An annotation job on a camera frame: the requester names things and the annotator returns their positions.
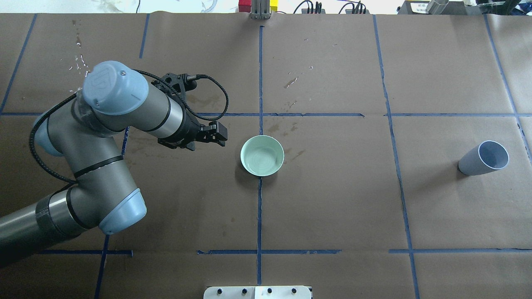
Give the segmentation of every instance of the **robotic arm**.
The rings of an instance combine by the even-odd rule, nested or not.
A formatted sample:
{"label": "robotic arm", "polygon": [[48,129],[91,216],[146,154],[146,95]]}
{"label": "robotic arm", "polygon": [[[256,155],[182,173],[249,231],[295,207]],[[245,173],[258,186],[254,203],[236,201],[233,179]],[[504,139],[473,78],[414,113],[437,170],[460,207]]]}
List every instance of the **robotic arm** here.
{"label": "robotic arm", "polygon": [[210,77],[169,73],[149,84],[141,73],[148,74],[102,62],[81,91],[36,121],[41,125],[35,141],[48,154],[66,158],[77,185],[0,218],[0,267],[96,226],[111,235],[144,217],[144,199],[112,137],[127,126],[169,148],[193,151],[194,141],[225,146],[227,129],[217,120],[227,105],[205,126],[186,103],[185,92],[196,88],[195,80]]}

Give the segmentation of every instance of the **white label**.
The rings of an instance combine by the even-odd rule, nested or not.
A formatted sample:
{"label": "white label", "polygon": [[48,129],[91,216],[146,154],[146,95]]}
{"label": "white label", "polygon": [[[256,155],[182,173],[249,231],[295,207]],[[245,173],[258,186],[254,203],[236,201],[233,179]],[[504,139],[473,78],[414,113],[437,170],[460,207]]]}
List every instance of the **white label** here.
{"label": "white label", "polygon": [[412,12],[415,13],[428,13],[427,12],[427,3],[410,3],[412,7]]}

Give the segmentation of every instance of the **blue joint cap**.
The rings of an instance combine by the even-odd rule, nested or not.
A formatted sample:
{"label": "blue joint cap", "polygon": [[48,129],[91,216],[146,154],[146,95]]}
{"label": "blue joint cap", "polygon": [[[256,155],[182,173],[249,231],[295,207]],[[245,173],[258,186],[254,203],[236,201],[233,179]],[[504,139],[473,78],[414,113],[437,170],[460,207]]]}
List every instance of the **blue joint cap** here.
{"label": "blue joint cap", "polygon": [[148,81],[118,61],[104,61],[87,75],[81,92],[85,102],[94,110],[107,115],[123,115],[146,100]]}
{"label": "blue joint cap", "polygon": [[146,215],[146,204],[140,189],[131,192],[100,222],[99,228],[106,235],[116,234],[142,219]]}
{"label": "blue joint cap", "polygon": [[[34,121],[34,126],[39,121],[39,119],[43,117],[43,115],[44,113]],[[40,145],[48,154],[56,157],[63,156],[62,153],[55,149],[54,145],[52,144],[52,141],[50,140],[50,136],[48,135],[48,119],[46,119],[37,129],[37,132],[35,133],[35,142]]]}

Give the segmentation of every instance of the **cup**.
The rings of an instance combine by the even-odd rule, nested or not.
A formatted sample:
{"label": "cup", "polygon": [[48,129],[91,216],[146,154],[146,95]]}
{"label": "cup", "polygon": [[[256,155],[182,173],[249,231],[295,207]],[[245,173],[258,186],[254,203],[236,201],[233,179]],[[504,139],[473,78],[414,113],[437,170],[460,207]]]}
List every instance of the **cup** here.
{"label": "cup", "polygon": [[240,151],[240,160],[251,174],[266,177],[281,168],[285,152],[281,143],[267,135],[252,137],[244,143]]}
{"label": "cup", "polygon": [[458,169],[466,176],[477,176],[503,169],[509,161],[510,157],[504,146],[487,140],[465,154],[458,162]]}

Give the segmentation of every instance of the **light green bowl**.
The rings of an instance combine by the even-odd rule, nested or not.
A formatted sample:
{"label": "light green bowl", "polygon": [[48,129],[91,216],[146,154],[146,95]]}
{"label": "light green bowl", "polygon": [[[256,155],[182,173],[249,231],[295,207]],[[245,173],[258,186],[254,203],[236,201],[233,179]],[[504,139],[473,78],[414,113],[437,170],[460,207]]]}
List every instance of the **light green bowl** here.
{"label": "light green bowl", "polygon": [[285,152],[275,138],[258,135],[244,143],[240,151],[240,160],[244,168],[252,175],[266,177],[281,168]]}

